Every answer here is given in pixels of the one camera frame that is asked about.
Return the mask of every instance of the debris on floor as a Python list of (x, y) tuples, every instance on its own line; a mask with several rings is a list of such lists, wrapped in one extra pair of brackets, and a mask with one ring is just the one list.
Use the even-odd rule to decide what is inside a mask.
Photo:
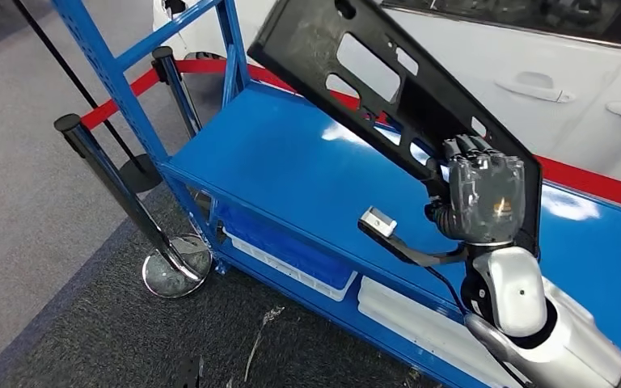
[(284, 309), (285, 309), (284, 306), (277, 306), (274, 309), (265, 313), (265, 315), (263, 315), (263, 323), (260, 325), (260, 329), (258, 330), (258, 335), (256, 336), (256, 341), (253, 343), (253, 348), (251, 348), (251, 354), (249, 354), (248, 356), (247, 368), (246, 368), (246, 372), (244, 373), (244, 382), (246, 382), (248, 379), (248, 371), (251, 368), (251, 361), (253, 361), (253, 355), (256, 353), (256, 349), (258, 348), (258, 345), (260, 344), (260, 339), (263, 336), (263, 328), (265, 327), (265, 325), (275, 320), (275, 318), (277, 318), (277, 316), (281, 314), (281, 312)]

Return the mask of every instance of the blue metal cart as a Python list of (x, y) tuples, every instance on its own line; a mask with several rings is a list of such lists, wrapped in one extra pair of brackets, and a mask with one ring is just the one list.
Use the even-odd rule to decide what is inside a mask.
[[(423, 251), (454, 248), (455, 242), (422, 217), (425, 188), (366, 143), (337, 136), (341, 127), (304, 98), (253, 82), (234, 0), (202, 0), (117, 57), (82, 0), (52, 1), (189, 221), (211, 247), (218, 272), (234, 265), (448, 386), (484, 386), (360, 314), (360, 281), (336, 302), (235, 249), (231, 239), (217, 239), (219, 212), (237, 209), (453, 321), (463, 319), (439, 280), (397, 260), (356, 227), (362, 213), (375, 206), (399, 220), (399, 236), (410, 246)], [(124, 72), (211, 9), (218, 13), (228, 53), (222, 110), (169, 155)], [(208, 217), (188, 186), (213, 198)], [(545, 184), (541, 234), (543, 274), (592, 312), (603, 332), (621, 347), (621, 209)], [(463, 264), (438, 269), (455, 285), (463, 279)]]

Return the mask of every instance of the blue shelf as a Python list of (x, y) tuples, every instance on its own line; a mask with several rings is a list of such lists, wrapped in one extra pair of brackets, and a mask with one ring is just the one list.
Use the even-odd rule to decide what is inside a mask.
[[(253, 84), (162, 169), (462, 322), (439, 280), (395, 259), (358, 230), (358, 218), (374, 205), (398, 221), (396, 231), (412, 246), (456, 246), (421, 216), (424, 186), (349, 135), (306, 100)], [(442, 271), (454, 284), (463, 280), (462, 265)]]
[[(423, 185), (304, 99), (250, 85), (160, 168), (460, 321), (439, 280), (401, 263), (357, 228), (374, 205), (397, 220), (396, 233), (411, 246), (453, 248), (422, 215)], [(544, 276), (586, 307), (621, 348), (621, 209), (545, 185), (541, 233)], [(461, 264), (438, 270), (454, 285), (463, 280)]]
[(413, 365), (429, 376), (447, 386), (465, 388), (485, 387), (473, 377), (459, 371), (454, 366), (440, 360), (429, 352), (424, 351), (412, 342), (386, 329), (358, 311), (358, 290), (361, 279), (357, 278), (349, 288), (342, 302), (314, 291), (308, 286), (291, 279), (290, 277), (270, 268), (267, 264), (252, 258), (249, 255), (232, 247), (227, 239), (222, 245), (225, 260), (245, 273), (277, 289), (287, 297), (301, 303), (306, 308), (331, 320), (335, 324), (350, 331), (359, 338), (367, 340), (374, 346), (390, 353), (410, 365)]

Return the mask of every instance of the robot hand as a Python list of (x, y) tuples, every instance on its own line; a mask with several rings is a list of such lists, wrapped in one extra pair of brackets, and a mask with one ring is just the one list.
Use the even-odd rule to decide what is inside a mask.
[(523, 162), (494, 150), (482, 137), (458, 135), (444, 142), (449, 159), (450, 204), (425, 208), (439, 231), (470, 244), (513, 241), (525, 217)]

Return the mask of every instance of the white plastic bin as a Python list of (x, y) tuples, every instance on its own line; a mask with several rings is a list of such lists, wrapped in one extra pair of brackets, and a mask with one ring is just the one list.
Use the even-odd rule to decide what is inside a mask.
[(349, 280), (346, 282), (346, 285), (342, 289), (336, 289), (331, 287), (330, 285), (322, 282), (321, 280), (315, 279), (313, 276), (310, 276), (298, 268), (292, 267), (291, 265), (285, 263), (284, 261), (278, 259), (277, 257), (270, 255), (269, 253), (262, 251), (258, 247), (254, 247), (250, 243), (243, 241), (241, 238), (234, 236), (230, 233), (227, 233), (227, 230), (224, 230), (227, 237), (232, 239), (232, 245), (239, 249), (240, 251), (246, 253), (247, 255), (253, 257), (254, 259), (258, 259), (263, 263), (266, 263), (272, 268), (275, 268), (277, 271), (284, 273), (285, 275), (291, 277), (292, 279), (298, 280), (304, 285), (311, 287), (315, 291), (325, 295), (332, 300), (337, 302), (341, 302), (344, 300), (344, 296), (346, 296), (346, 292), (349, 290), (349, 287), (356, 279), (357, 272), (353, 271)]

